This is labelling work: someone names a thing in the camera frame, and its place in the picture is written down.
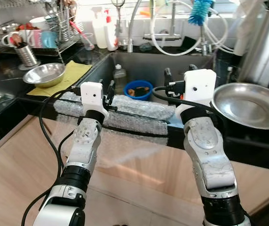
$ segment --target blue mug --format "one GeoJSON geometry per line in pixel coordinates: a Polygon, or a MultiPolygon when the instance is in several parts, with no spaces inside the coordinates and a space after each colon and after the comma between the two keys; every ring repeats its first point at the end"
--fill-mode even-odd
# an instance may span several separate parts
{"type": "Polygon", "coordinates": [[[43,48],[57,48],[55,32],[41,32],[40,40],[43,48]]]}

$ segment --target stainless steel bowl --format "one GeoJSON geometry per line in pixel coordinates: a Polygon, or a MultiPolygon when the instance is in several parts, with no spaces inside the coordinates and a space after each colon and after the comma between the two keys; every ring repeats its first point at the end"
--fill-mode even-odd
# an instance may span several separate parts
{"type": "Polygon", "coordinates": [[[269,129],[269,89],[250,83],[229,83],[214,91],[212,100],[226,118],[239,124],[269,129]]]}
{"type": "Polygon", "coordinates": [[[45,64],[28,71],[24,75],[23,81],[34,84],[38,88],[47,88],[60,83],[63,80],[64,72],[64,64],[45,64]]]}

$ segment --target blue brush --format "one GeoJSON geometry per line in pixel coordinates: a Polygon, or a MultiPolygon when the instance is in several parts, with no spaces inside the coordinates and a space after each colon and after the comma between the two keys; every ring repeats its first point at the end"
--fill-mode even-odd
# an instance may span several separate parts
{"type": "Polygon", "coordinates": [[[189,23],[202,26],[213,0],[195,0],[189,23]]]}

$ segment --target yellow cloth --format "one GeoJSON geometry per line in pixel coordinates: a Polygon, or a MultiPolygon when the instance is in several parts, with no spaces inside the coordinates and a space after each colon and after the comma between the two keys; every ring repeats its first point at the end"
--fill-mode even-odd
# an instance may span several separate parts
{"type": "Polygon", "coordinates": [[[66,89],[73,85],[79,78],[81,78],[92,66],[77,64],[74,61],[70,61],[65,66],[65,73],[63,75],[63,80],[55,86],[48,88],[35,88],[31,90],[27,95],[33,96],[47,96],[50,97],[54,93],[66,89]]]}

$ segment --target black cable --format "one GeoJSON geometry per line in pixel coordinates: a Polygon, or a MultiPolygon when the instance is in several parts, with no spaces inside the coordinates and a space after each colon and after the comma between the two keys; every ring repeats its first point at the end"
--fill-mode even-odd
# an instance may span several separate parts
{"type": "MultiPolygon", "coordinates": [[[[53,144],[52,140],[50,139],[50,137],[49,137],[49,135],[48,135],[48,133],[47,133],[47,131],[46,131],[46,129],[45,129],[45,126],[44,126],[44,124],[43,124],[43,120],[42,120],[42,113],[43,113],[43,111],[44,111],[44,109],[45,109],[47,103],[48,103],[52,98],[56,97],[58,94],[61,94],[61,93],[64,93],[64,92],[68,92],[68,91],[72,91],[72,89],[65,89],[65,90],[58,91],[58,92],[54,93],[52,96],[50,96],[49,98],[47,98],[47,99],[45,100],[43,106],[41,107],[41,109],[40,109],[40,113],[39,113],[39,120],[40,120],[40,127],[41,127],[41,130],[42,130],[43,134],[45,135],[45,138],[46,138],[47,141],[49,142],[50,146],[52,147],[52,149],[53,149],[53,151],[54,151],[54,153],[55,153],[55,155],[56,155],[56,158],[57,158],[57,165],[58,165],[58,167],[57,167],[57,176],[56,176],[56,178],[59,178],[59,177],[60,177],[60,174],[61,174],[61,165],[60,165],[60,162],[61,162],[61,161],[60,161],[60,156],[59,156],[59,154],[58,154],[58,151],[57,151],[55,145],[53,144]]],[[[38,197],[36,197],[36,198],[29,204],[29,206],[26,208],[26,210],[25,210],[25,212],[24,212],[24,214],[23,214],[23,218],[22,218],[21,226],[24,226],[24,225],[25,225],[25,221],[26,221],[27,214],[28,214],[29,210],[32,208],[32,206],[33,206],[39,199],[41,199],[42,197],[44,197],[45,195],[47,195],[47,194],[51,191],[53,185],[52,185],[48,190],[46,190],[45,192],[43,192],[42,194],[40,194],[38,197]]]]}
{"type": "Polygon", "coordinates": [[[206,105],[202,105],[202,104],[187,101],[187,100],[180,100],[180,99],[176,99],[176,98],[173,98],[173,97],[166,97],[166,96],[160,95],[160,94],[157,93],[157,91],[159,91],[159,90],[166,90],[166,87],[160,86],[160,87],[153,88],[152,94],[154,96],[156,96],[157,98],[159,98],[159,99],[166,100],[166,101],[169,101],[169,102],[175,103],[175,104],[183,104],[183,105],[190,105],[190,106],[194,106],[194,107],[199,107],[199,108],[202,108],[204,110],[210,111],[210,112],[212,112],[214,114],[217,114],[217,112],[213,108],[208,107],[206,105]]]}
{"type": "Polygon", "coordinates": [[[191,101],[187,101],[187,100],[180,100],[180,99],[176,99],[176,98],[173,98],[173,97],[166,97],[166,96],[160,95],[159,93],[157,93],[157,91],[159,91],[159,90],[166,90],[166,87],[160,86],[160,87],[153,88],[152,94],[155,97],[159,98],[159,99],[162,99],[162,100],[165,100],[165,101],[169,101],[170,103],[174,103],[174,104],[184,104],[184,105],[190,105],[190,106],[193,106],[193,107],[199,107],[201,109],[207,110],[207,111],[212,112],[215,115],[217,115],[218,118],[221,119],[222,125],[223,125],[223,128],[222,128],[222,136],[223,137],[226,136],[227,123],[225,121],[224,116],[221,115],[218,111],[216,111],[215,109],[213,109],[211,107],[208,107],[206,105],[202,105],[202,104],[199,104],[199,103],[195,103],[195,102],[191,102],[191,101]]]}
{"type": "Polygon", "coordinates": [[[72,136],[72,134],[73,134],[73,132],[74,131],[72,131],[71,133],[69,133],[61,142],[60,142],[60,144],[59,144],[59,146],[58,146],[58,153],[59,153],[59,157],[60,157],[60,164],[61,164],[61,166],[63,167],[63,159],[62,159],[62,156],[61,156],[61,146],[63,145],[63,143],[70,137],[70,136],[72,136]]]}

